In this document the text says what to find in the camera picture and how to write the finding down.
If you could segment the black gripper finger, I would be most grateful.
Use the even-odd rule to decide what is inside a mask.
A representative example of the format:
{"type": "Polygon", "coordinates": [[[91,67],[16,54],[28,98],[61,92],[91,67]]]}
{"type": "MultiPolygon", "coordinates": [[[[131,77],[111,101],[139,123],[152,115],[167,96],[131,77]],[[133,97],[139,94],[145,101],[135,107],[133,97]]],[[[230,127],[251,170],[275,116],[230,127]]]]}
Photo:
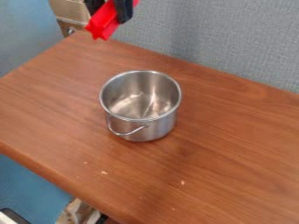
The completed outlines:
{"type": "Polygon", "coordinates": [[[124,24],[133,16],[133,0],[113,0],[116,17],[120,24],[124,24]]]}
{"type": "Polygon", "coordinates": [[[84,0],[84,4],[88,9],[88,14],[93,15],[104,3],[105,0],[84,0]]]}

